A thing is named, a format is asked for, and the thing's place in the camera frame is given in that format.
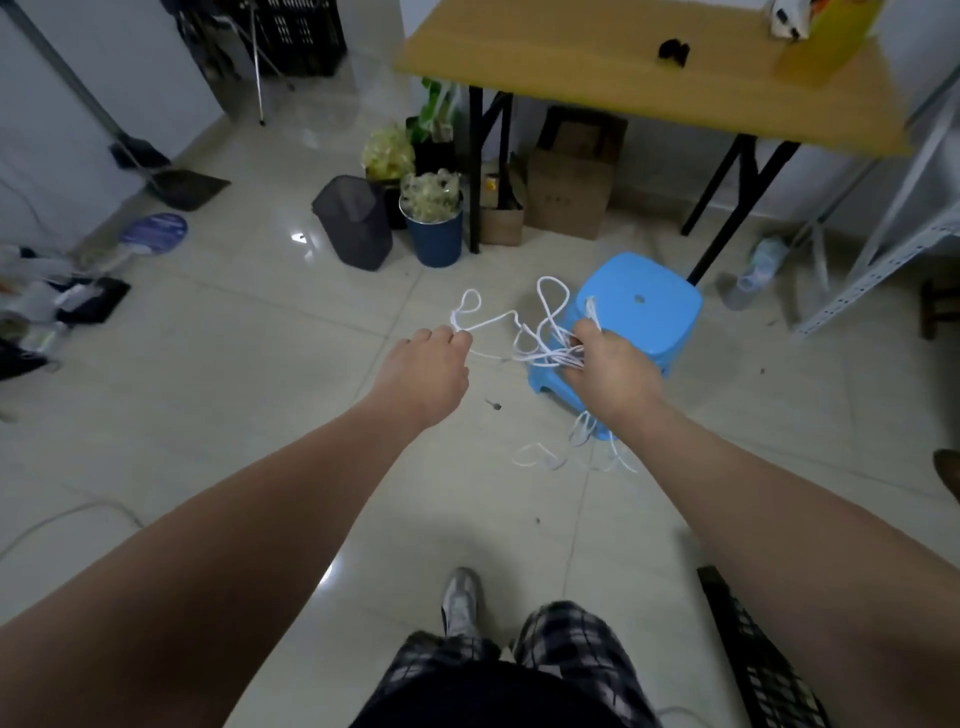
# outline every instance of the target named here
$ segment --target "forearm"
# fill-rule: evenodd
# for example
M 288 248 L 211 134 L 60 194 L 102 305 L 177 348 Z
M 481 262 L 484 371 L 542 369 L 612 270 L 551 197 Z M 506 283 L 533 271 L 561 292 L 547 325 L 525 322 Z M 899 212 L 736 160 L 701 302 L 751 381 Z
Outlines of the forearm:
M 912 694 L 854 693 L 884 682 L 909 691 L 911 681 L 898 670 L 956 650 L 960 578 L 951 565 L 662 401 L 614 430 L 760 625 L 824 698 L 833 698 L 828 704 L 851 713 L 871 702 L 920 705 Z
M 77 693 L 215 683 L 228 711 L 416 437 L 401 414 L 364 400 L 191 498 L 5 625 L 0 704 L 30 686 L 47 691 L 62 673 Z M 14 702 L 26 716 L 44 701 L 39 692 Z

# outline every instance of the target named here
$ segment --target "blue plastic stool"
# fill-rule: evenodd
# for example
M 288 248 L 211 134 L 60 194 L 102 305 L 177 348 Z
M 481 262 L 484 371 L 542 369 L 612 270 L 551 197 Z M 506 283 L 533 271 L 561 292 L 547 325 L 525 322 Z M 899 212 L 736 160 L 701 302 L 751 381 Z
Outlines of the blue plastic stool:
M 572 330 L 584 318 L 584 306 L 590 296 L 596 300 L 600 325 L 653 359 L 664 376 L 693 331 L 704 303 L 694 286 L 636 253 L 616 255 L 590 276 L 573 304 L 564 310 L 561 326 Z M 557 369 L 531 366 L 527 379 L 534 392 L 549 390 L 577 412 L 587 409 Z M 611 438 L 610 431 L 601 423 L 597 423 L 593 434 L 599 440 Z

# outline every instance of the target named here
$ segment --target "cardboard box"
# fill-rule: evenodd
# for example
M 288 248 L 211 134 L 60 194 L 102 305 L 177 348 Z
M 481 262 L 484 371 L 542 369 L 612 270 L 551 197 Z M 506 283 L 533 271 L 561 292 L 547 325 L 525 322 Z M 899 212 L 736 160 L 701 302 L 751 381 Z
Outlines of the cardboard box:
M 517 246 L 523 237 L 522 209 L 480 208 L 480 242 Z
M 608 113 L 551 107 L 530 155 L 526 224 L 595 240 L 626 131 Z

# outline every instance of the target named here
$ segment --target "shoe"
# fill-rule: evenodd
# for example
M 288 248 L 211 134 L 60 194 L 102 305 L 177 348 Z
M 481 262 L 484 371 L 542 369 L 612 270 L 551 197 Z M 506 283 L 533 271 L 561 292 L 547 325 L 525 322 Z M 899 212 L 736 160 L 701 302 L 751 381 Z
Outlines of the shoe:
M 477 608 L 480 603 L 480 577 L 472 570 L 460 567 L 450 574 L 446 583 L 440 615 L 444 620 L 446 637 L 481 637 L 477 627 Z
M 953 497 L 960 500 L 960 452 L 938 449 L 933 453 L 933 468 Z

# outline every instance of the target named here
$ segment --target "yellow tabletop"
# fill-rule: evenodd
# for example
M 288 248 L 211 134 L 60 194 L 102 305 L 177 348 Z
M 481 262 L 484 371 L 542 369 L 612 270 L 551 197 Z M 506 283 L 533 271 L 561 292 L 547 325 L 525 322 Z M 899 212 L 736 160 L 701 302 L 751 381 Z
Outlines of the yellow tabletop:
M 681 0 L 442 0 L 397 67 L 418 76 L 872 157 L 909 150 L 873 39 L 769 37 L 761 12 Z M 690 45 L 686 68 L 660 44 Z

